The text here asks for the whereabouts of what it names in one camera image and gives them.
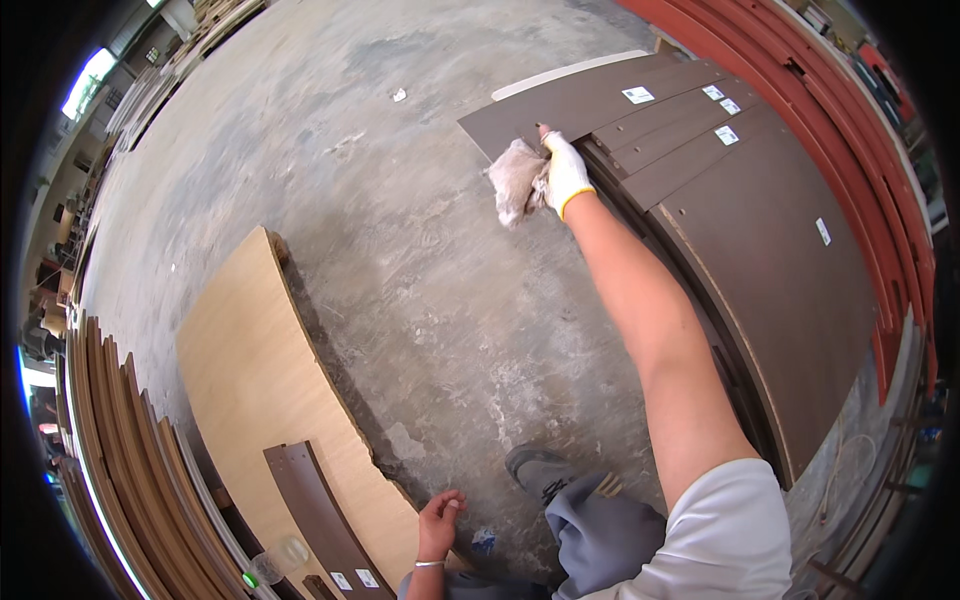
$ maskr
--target short sleeve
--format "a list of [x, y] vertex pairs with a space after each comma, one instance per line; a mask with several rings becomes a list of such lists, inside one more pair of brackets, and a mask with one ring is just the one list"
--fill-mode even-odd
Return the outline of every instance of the short sleeve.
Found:
[[633, 580], [589, 600], [781, 598], [790, 587], [790, 527], [766, 462], [713, 468], [677, 501], [666, 540]]

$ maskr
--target worker in background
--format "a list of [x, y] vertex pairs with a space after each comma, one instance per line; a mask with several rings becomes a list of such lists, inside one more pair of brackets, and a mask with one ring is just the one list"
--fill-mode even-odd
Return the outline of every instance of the worker in background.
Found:
[[[790, 529], [780, 485], [740, 430], [684, 290], [601, 204], [583, 159], [541, 126], [553, 153], [548, 203], [573, 231], [643, 386], [669, 518], [619, 493], [610, 473], [578, 477], [562, 456], [522, 445], [514, 480], [545, 507], [569, 578], [558, 600], [781, 598], [790, 587]], [[537, 598], [546, 588], [444, 571], [467, 499], [435, 496], [420, 513], [420, 549], [401, 600]]]
[[47, 299], [43, 299], [20, 327], [20, 344], [31, 358], [40, 362], [53, 358], [55, 354], [63, 356], [66, 353], [65, 342], [40, 325], [46, 310]]

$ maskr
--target shoe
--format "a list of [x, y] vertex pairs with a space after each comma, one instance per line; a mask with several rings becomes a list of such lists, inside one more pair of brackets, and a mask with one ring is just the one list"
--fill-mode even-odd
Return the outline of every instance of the shoe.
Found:
[[515, 447], [507, 454], [504, 465], [514, 481], [544, 507], [577, 479], [576, 471], [566, 458], [533, 444]]

